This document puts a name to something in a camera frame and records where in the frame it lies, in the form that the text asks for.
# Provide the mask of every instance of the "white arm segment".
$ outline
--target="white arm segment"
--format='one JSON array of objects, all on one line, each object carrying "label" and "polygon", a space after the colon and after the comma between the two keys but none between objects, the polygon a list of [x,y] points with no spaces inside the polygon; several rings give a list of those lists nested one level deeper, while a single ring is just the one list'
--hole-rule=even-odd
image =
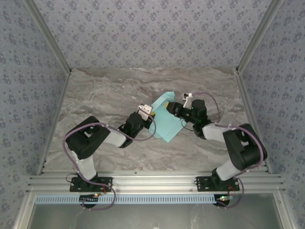
[{"label": "white arm segment", "polygon": [[146,121],[148,119],[148,115],[145,114],[142,110],[144,110],[146,113],[150,114],[152,111],[153,107],[146,105],[146,104],[141,104],[138,106],[138,114],[141,115],[142,119]]},{"label": "white arm segment", "polygon": [[[110,134],[103,141],[104,143],[112,144],[116,147],[120,147],[126,140],[126,137],[114,130],[110,130]],[[87,179],[91,180],[96,175],[96,170],[93,163],[93,155],[86,159],[79,160],[77,155],[72,151],[72,155],[75,158],[75,162],[80,169],[81,174]]]},{"label": "white arm segment", "polygon": [[[232,130],[231,128],[223,128],[215,126],[215,123],[211,123],[209,125],[206,125],[203,128],[203,134],[206,139],[209,140],[216,140],[219,142],[225,142],[224,141],[224,135],[223,132],[226,132],[228,130]],[[234,175],[238,174],[240,170],[235,168],[235,166],[232,164],[231,160],[228,160],[223,165],[219,166],[216,169],[217,175],[222,181],[228,180],[232,178]]]},{"label": "white arm segment", "polygon": [[120,134],[119,132],[116,132],[111,129],[109,129],[109,130],[110,130],[110,134],[106,137],[106,139],[103,141],[103,143],[109,143],[116,147],[120,147],[121,145],[123,145],[123,143],[126,140],[126,137],[124,135]]},{"label": "white arm segment", "polygon": [[183,104],[183,108],[191,108],[192,107],[192,93],[184,93],[182,96],[182,100],[185,101]]},{"label": "white arm segment", "polygon": [[231,160],[228,160],[223,165],[216,169],[216,173],[222,181],[228,180],[238,174],[240,170],[235,168]]},{"label": "white arm segment", "polygon": [[223,143],[224,143],[223,132],[226,132],[228,130],[232,130],[232,129],[215,126],[215,123],[205,125],[204,128],[202,128],[202,132],[205,139],[216,140]]}]

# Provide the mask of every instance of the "patterned wallpaper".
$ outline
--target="patterned wallpaper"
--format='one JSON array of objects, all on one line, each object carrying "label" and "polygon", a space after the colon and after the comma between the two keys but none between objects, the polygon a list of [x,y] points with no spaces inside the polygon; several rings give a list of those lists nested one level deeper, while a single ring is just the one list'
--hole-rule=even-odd
[{"label": "patterned wallpaper", "polygon": [[285,0],[243,77],[275,173],[305,228],[305,2]]},{"label": "patterned wallpaper", "polygon": [[0,228],[10,229],[65,75],[22,0],[1,0],[0,21]]},{"label": "patterned wallpaper", "polygon": [[270,0],[35,0],[71,68],[236,66]]}]

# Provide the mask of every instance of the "gray marble table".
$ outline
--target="gray marble table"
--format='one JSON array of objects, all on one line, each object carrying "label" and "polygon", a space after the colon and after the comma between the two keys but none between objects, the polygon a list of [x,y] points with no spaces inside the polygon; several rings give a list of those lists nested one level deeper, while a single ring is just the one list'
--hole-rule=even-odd
[{"label": "gray marble table", "polygon": [[[118,127],[141,103],[152,104],[160,95],[174,91],[209,92],[221,109],[222,124],[246,123],[235,76],[230,68],[73,69],[60,117],[45,163],[45,170],[72,170],[63,152],[64,135],[90,115]],[[214,102],[202,97],[210,119],[217,120]],[[138,138],[149,136],[144,129]],[[102,144],[94,154],[97,170],[197,170],[209,171],[229,159],[225,144],[201,140],[183,129],[169,143],[153,138],[134,142],[125,149]]]}]

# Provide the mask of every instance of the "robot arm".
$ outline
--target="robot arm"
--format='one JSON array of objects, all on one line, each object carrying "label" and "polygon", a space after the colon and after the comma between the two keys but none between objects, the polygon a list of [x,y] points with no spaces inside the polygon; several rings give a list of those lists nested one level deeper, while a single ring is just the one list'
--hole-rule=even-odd
[{"label": "robot arm", "polygon": [[[149,129],[152,120],[141,110],[149,114],[152,107],[140,105],[137,112],[130,114],[126,123],[118,128],[121,133],[100,125],[94,125],[84,128],[67,138],[66,143],[68,148],[71,150],[80,172],[87,180],[92,180],[97,177],[93,163],[93,154],[102,143],[109,143],[119,148],[125,148],[132,143],[132,140],[127,138],[126,135],[135,138],[144,127]],[[86,124],[99,122],[96,117],[90,116],[72,130]]]},{"label": "robot arm", "polygon": [[[170,102],[166,105],[166,109],[174,116],[192,123],[194,133],[199,138],[216,140],[226,144],[230,160],[214,169],[211,179],[217,189],[227,187],[227,180],[260,161],[259,148],[247,133],[239,129],[219,127],[216,123],[212,123],[207,116],[204,100],[191,101],[191,98],[192,94],[184,94],[184,105]],[[265,160],[267,158],[266,149],[252,127],[249,124],[243,124],[240,127],[249,131],[258,140],[262,146]]]}]

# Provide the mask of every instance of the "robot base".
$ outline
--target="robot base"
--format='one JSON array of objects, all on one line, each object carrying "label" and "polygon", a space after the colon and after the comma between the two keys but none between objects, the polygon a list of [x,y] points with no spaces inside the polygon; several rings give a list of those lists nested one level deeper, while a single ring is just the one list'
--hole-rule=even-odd
[{"label": "robot base", "polygon": [[[91,179],[92,182],[102,183],[109,186],[112,186],[112,177],[94,177]],[[70,185],[70,192],[111,192],[110,188],[99,186],[99,185],[92,185],[84,181],[80,177],[73,177],[71,180]]]},{"label": "robot base", "polygon": [[221,187],[216,187],[211,177],[196,177],[196,185],[198,192],[213,192],[213,191],[232,191],[229,187],[233,187],[235,191],[239,191],[239,183],[237,179],[228,179],[222,181]]}]

